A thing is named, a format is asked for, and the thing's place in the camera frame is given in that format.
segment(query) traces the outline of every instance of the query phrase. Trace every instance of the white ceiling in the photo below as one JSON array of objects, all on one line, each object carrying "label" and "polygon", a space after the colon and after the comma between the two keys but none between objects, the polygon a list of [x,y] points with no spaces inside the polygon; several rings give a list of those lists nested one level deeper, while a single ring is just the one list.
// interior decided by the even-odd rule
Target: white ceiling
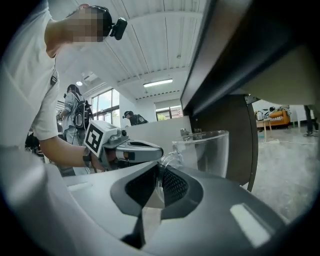
[{"label": "white ceiling", "polygon": [[[99,77],[83,85],[85,95],[95,89],[113,87],[128,100],[174,91],[182,92],[196,45],[206,0],[88,0],[107,7],[116,22],[128,21],[122,40],[107,37],[85,47],[69,46],[57,57],[60,94],[67,86],[82,81],[89,72]],[[54,20],[74,11],[79,0],[49,0]],[[172,78],[173,83],[149,87],[143,84]]]}]

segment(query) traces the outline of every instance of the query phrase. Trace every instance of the wristwatch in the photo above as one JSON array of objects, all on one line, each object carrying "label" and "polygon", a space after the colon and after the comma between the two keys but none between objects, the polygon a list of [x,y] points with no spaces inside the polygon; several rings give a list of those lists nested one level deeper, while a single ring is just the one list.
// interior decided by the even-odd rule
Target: wristwatch
[{"label": "wristwatch", "polygon": [[82,159],[86,167],[94,169],[94,166],[92,165],[91,151],[88,147],[85,147]]}]

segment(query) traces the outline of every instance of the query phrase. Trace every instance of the head-mounted camera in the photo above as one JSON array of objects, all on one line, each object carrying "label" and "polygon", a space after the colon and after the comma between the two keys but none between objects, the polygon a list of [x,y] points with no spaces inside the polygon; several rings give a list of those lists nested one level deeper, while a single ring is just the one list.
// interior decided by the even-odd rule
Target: head-mounted camera
[{"label": "head-mounted camera", "polygon": [[126,30],[128,22],[124,18],[119,18],[116,23],[112,23],[112,31],[110,37],[120,40]]}]

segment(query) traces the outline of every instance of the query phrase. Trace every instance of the ceiling light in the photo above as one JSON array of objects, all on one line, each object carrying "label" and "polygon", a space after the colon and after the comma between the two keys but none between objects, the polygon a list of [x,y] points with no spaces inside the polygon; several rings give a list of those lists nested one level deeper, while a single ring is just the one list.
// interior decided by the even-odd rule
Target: ceiling light
[{"label": "ceiling light", "polygon": [[169,110],[169,109],[170,109],[169,107],[158,108],[158,109],[155,110],[155,112]]},{"label": "ceiling light", "polygon": [[181,105],[179,106],[171,106],[170,109],[177,109],[177,108],[181,108]]},{"label": "ceiling light", "polygon": [[166,79],[166,80],[157,81],[157,82],[148,82],[148,83],[145,83],[143,86],[146,88],[146,87],[150,87],[150,86],[169,84],[172,82],[173,82],[173,79]]}]

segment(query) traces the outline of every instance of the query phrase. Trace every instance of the table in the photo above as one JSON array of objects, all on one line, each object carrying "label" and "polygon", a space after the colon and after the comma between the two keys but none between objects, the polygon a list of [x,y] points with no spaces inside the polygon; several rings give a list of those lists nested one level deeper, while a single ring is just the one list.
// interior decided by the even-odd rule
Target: table
[{"label": "table", "polygon": [[267,129],[266,129],[266,123],[269,124],[270,132],[272,131],[271,129],[271,123],[270,123],[270,118],[263,119],[261,121],[256,121],[256,127],[263,127],[264,128],[264,142],[267,141]]}]

